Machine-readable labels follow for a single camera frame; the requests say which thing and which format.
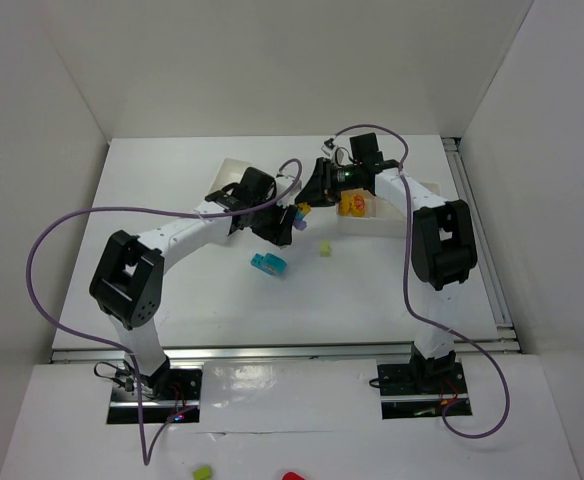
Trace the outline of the purple lego plate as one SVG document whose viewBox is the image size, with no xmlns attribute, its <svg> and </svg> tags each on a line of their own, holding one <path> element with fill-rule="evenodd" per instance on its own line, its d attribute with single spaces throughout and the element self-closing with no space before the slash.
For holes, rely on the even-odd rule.
<svg viewBox="0 0 584 480">
<path fill-rule="evenodd" d="M 294 222 L 294 227 L 299 231 L 303 231 L 307 228 L 307 223 L 304 220 L 296 220 Z"/>
</svg>

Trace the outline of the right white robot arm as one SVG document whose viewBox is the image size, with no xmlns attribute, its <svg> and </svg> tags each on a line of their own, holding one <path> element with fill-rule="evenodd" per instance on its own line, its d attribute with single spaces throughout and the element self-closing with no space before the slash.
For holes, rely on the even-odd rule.
<svg viewBox="0 0 584 480">
<path fill-rule="evenodd" d="M 411 346 L 410 379 L 419 386 L 442 380 L 453 372 L 459 297 L 478 262 L 469 206 L 434 194 L 406 173 L 403 160 L 386 160 L 374 133 L 352 137 L 350 150 L 351 163 L 343 165 L 328 139 L 296 201 L 329 207 L 346 191 L 362 189 L 403 213 L 403 298 L 422 323 Z"/>
</svg>

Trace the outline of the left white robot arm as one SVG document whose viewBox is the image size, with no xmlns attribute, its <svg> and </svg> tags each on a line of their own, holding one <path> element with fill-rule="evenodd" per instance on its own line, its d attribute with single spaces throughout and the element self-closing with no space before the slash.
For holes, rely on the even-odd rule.
<svg viewBox="0 0 584 480">
<path fill-rule="evenodd" d="M 223 244 L 244 229 L 276 246 L 289 245 L 298 212 L 293 197 L 300 189 L 298 175 L 271 176 L 249 167 L 184 218 L 140 234 L 119 230 L 110 236 L 89 293 L 128 350 L 126 365 L 139 367 L 141 381 L 154 394 L 167 387 L 170 375 L 154 321 L 165 274 L 200 248 Z"/>
</svg>

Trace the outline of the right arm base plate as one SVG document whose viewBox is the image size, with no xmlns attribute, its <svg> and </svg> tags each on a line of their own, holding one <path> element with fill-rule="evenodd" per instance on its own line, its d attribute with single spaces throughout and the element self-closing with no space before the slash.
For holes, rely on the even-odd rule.
<svg viewBox="0 0 584 480">
<path fill-rule="evenodd" d="M 417 381 L 407 364 L 379 364 L 377 376 L 368 381 L 379 391 L 384 420 L 471 416 L 472 407 L 460 362 L 444 376 Z"/>
</svg>

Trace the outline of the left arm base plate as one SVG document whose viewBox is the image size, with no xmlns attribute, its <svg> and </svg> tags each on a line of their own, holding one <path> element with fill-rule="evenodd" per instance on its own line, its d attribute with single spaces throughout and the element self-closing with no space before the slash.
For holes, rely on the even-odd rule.
<svg viewBox="0 0 584 480">
<path fill-rule="evenodd" d="M 113 387 L 110 395 L 106 423 L 109 425 L 131 425 L 138 422 L 138 395 L 132 376 L 117 369 L 112 375 Z M 203 380 L 201 368 L 186 367 L 171 369 L 167 383 L 157 391 L 142 386 L 144 422 L 162 424 L 173 415 L 173 423 L 194 424 L 200 421 L 200 398 Z"/>
</svg>

